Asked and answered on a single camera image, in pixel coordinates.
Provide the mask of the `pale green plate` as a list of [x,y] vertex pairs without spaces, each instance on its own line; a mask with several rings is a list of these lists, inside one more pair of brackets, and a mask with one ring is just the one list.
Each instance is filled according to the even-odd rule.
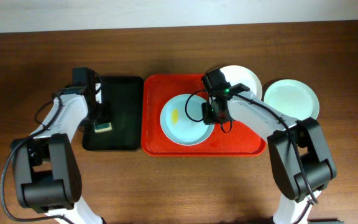
[[264,102],[279,112],[304,120],[317,119],[319,100],[316,93],[306,84],[292,79],[272,83],[264,94]]

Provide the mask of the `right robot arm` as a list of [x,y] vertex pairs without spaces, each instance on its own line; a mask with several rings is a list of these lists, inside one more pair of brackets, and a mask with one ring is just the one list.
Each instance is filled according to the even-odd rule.
[[337,176],[317,120],[278,112],[248,86],[231,85],[220,69],[206,72],[201,81],[208,95],[201,106],[204,124],[238,121],[267,143],[273,178],[282,193],[271,223],[309,223],[312,206]]

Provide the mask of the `green and yellow sponge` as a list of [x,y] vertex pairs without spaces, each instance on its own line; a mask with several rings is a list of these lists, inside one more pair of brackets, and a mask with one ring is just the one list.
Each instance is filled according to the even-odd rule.
[[94,124],[94,132],[95,133],[103,133],[106,131],[111,131],[112,126],[111,123],[95,123]]

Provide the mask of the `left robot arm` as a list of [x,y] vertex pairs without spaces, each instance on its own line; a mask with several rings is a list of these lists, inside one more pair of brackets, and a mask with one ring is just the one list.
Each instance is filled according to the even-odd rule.
[[14,173],[19,205],[39,214],[35,221],[104,223],[83,197],[82,181],[71,140],[79,126],[110,131],[101,99],[103,81],[90,68],[73,69],[70,85],[53,94],[52,109],[29,136],[11,144],[3,168]]

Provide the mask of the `light blue plate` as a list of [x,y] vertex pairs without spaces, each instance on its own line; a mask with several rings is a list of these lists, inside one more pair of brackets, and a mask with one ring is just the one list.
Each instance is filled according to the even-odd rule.
[[201,105],[206,100],[198,95],[177,95],[166,102],[160,114],[160,126],[164,135],[172,142],[182,146],[194,146],[207,140],[214,130],[213,125],[200,120],[202,115]]

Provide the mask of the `white plate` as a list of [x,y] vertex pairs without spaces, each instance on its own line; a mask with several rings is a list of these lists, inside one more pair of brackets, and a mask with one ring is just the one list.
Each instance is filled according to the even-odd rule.
[[262,99],[262,84],[253,71],[240,65],[228,65],[219,70],[232,86],[242,83],[248,86],[258,99]]

